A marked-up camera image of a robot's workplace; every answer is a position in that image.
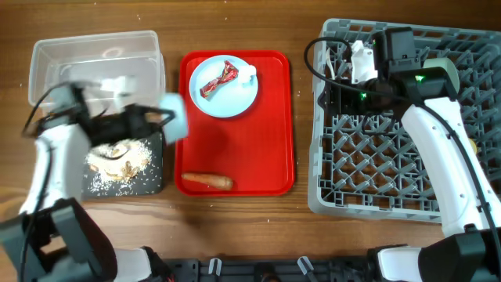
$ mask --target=brown wooden surface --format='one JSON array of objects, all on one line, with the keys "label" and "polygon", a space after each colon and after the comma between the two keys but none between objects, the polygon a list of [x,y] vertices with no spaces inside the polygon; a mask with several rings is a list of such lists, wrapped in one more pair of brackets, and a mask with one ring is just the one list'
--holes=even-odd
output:
[{"label": "brown wooden surface", "polygon": [[[174,156],[170,150],[165,156],[168,185],[161,194],[84,203],[115,247],[148,245],[165,258],[296,258],[362,254],[367,248],[385,244],[425,246],[442,238],[438,225],[335,218],[310,212],[306,195],[312,76],[302,61],[302,53],[329,18],[499,30],[501,2],[96,1],[64,4],[43,0],[41,4],[24,0],[20,5],[0,4],[1,219],[16,215],[34,168],[33,141],[20,138],[31,109],[27,86],[34,43],[44,38],[154,30],[160,39],[171,91],[177,90],[181,58],[193,50],[276,49],[289,58],[297,181],[283,197],[190,198],[173,185]],[[15,279],[3,252],[0,273],[1,281]]]}]

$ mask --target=orange carrot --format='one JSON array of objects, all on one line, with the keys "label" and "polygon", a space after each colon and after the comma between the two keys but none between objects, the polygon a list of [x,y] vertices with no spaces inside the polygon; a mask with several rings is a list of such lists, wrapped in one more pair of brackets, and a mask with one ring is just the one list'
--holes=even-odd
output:
[{"label": "orange carrot", "polygon": [[183,179],[194,181],[208,186],[212,186],[219,190],[229,191],[233,187],[233,180],[226,176],[210,175],[201,173],[183,173]]}]

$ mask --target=red candy wrapper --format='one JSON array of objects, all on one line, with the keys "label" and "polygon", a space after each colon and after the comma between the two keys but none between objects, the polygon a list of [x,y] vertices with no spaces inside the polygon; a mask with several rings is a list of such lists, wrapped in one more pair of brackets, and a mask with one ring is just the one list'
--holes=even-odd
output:
[{"label": "red candy wrapper", "polygon": [[217,78],[209,81],[200,89],[203,98],[207,98],[219,85],[230,82],[238,76],[238,70],[229,61],[225,60],[225,69]]}]

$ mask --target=dish rack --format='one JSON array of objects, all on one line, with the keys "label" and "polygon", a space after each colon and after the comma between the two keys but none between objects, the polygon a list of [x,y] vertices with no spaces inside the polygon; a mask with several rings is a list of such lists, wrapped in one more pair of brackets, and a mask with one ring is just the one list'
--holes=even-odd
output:
[{"label": "dish rack", "polygon": [[[460,103],[465,128],[478,147],[478,159],[496,193],[501,192],[501,33],[412,24],[331,19],[320,36],[362,40],[392,27],[411,27],[416,53],[425,59],[448,57],[460,77]],[[326,48],[336,78],[349,75],[335,42],[315,44],[313,67],[325,74]],[[316,103],[325,82],[313,77],[315,95],[312,144],[309,151],[308,206],[315,213],[368,219],[440,222],[440,208],[417,149],[391,114],[369,117],[324,114]]]}]

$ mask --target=red tray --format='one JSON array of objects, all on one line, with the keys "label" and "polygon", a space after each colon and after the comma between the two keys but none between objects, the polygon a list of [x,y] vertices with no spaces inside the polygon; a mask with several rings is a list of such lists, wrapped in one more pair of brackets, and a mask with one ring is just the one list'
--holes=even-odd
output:
[{"label": "red tray", "polygon": [[[254,103],[231,118],[201,112],[189,96],[195,68],[217,55],[237,56],[258,69]],[[179,93],[186,103],[189,135],[176,144],[175,183],[196,197],[276,196],[294,183],[294,145],[290,109],[289,61],[277,51],[195,51],[181,62]],[[206,172],[233,179],[230,191],[186,181],[184,172]]]}]

